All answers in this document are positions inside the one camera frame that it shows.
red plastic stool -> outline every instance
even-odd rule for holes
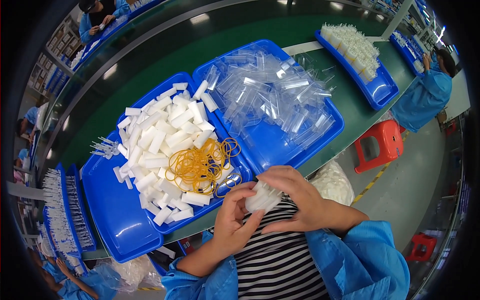
[[[412,242],[414,243],[412,253],[405,260],[425,262],[432,256],[437,239],[421,232],[413,236]],[[422,251],[423,246],[427,247],[426,251]]]
[[[360,140],[373,136],[377,139],[380,154],[376,158],[365,161]],[[403,153],[403,141],[398,124],[394,120],[386,120],[370,127],[360,138],[355,141],[355,148],[359,156],[360,165],[355,172],[362,173],[397,159]]]

woman's right hand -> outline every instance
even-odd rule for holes
[[[324,199],[305,178],[290,166],[274,166],[257,176],[271,187],[288,194],[299,211],[290,219],[267,225],[262,233],[275,231],[313,231],[329,228],[343,235],[352,227],[368,220],[355,208]]]

hand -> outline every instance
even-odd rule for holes
[[[429,55],[426,53],[423,54],[423,67],[425,68],[426,71],[430,70]]]
[[[317,189],[290,166],[275,166],[257,176],[271,187],[287,193],[299,211],[290,220],[265,226],[262,234],[276,231],[313,231],[329,228],[335,234],[346,234],[368,216],[350,206],[321,197]]]
[[[60,271],[62,271],[62,273],[64,273],[67,277],[72,275],[69,269],[67,268],[67,265],[65,264],[65,262],[61,260],[59,257],[57,257],[57,266],[59,266]]]
[[[98,31],[100,30],[100,26],[93,26],[92,28],[90,28],[90,30],[88,31],[88,34],[93,36],[95,35],[95,33],[97,33]]]
[[[247,222],[245,217],[245,197],[256,194],[252,191],[255,182],[246,182],[234,187],[223,199],[223,204],[215,219],[215,231],[212,238],[213,249],[221,259],[239,252],[257,230],[264,216],[264,210],[254,212]]]
[[[102,24],[105,24],[107,25],[108,23],[112,22],[113,20],[115,20],[115,16],[113,14],[109,14],[108,16],[105,16],[105,19],[103,19],[103,22]]]

hair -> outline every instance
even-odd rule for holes
[[[89,8],[92,7],[92,4],[95,4],[95,0],[80,0],[78,2],[78,7],[84,12],[88,13]]]
[[[447,72],[450,74],[450,77],[455,76],[456,74],[456,65],[453,57],[445,49],[438,49],[436,51],[438,56],[441,56],[444,61],[444,67]]]
[[[22,135],[22,134],[21,134],[21,131],[22,131],[22,122],[23,122],[23,121],[24,121],[23,119],[18,119],[18,120],[17,120],[17,128],[16,128],[16,130],[17,130],[17,135],[18,135],[18,137],[20,137],[20,136]]]

plastic bag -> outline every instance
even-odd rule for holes
[[[118,291],[133,293],[142,281],[154,287],[164,288],[161,282],[162,277],[157,273],[146,254],[123,264],[110,260],[101,261],[97,265],[107,265],[120,274],[120,280],[111,277],[108,273],[102,274],[105,282],[115,282],[115,284],[110,284],[110,288]]]
[[[352,185],[335,161],[330,160],[318,170],[310,183],[325,199],[330,199],[343,205],[350,206],[355,199]]]

